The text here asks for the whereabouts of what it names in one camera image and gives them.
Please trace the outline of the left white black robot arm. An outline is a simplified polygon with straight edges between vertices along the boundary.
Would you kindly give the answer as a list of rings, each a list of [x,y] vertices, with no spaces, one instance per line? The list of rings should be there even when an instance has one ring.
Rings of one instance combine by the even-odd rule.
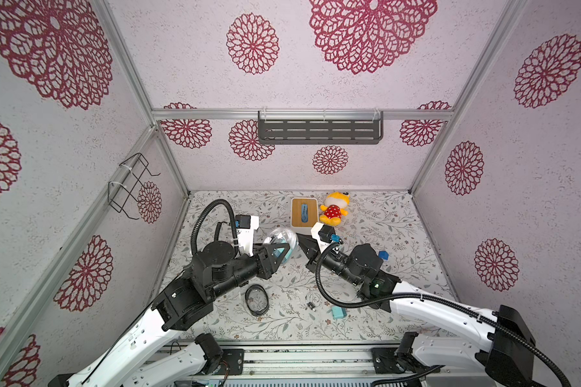
[[[199,230],[208,215],[223,206],[229,215],[232,241],[215,238],[204,248],[197,245]],[[190,264],[140,312],[108,350],[73,374],[61,374],[51,386],[167,386],[181,376],[210,374],[219,368],[224,351],[210,334],[201,334],[183,350],[150,362],[158,350],[210,314],[226,293],[247,285],[255,277],[271,278],[296,247],[295,237],[254,243],[256,216],[236,215],[230,203],[216,199],[195,222]]]

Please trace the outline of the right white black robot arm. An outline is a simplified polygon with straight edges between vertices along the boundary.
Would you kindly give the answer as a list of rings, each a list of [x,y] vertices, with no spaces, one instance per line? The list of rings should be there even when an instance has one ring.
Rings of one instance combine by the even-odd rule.
[[[497,385],[536,386],[534,362],[540,361],[562,386],[571,384],[566,374],[536,346],[521,314],[502,305],[497,311],[468,306],[428,293],[381,269],[382,259],[365,243],[349,255],[341,252],[338,235],[315,237],[300,234],[298,242],[308,258],[323,298],[347,310],[371,307],[410,319],[419,319],[456,335],[456,340],[421,338],[407,333],[396,351],[398,366],[411,376],[408,383],[447,366],[483,371]],[[337,300],[325,288],[321,272],[327,269],[358,287],[358,301]]]

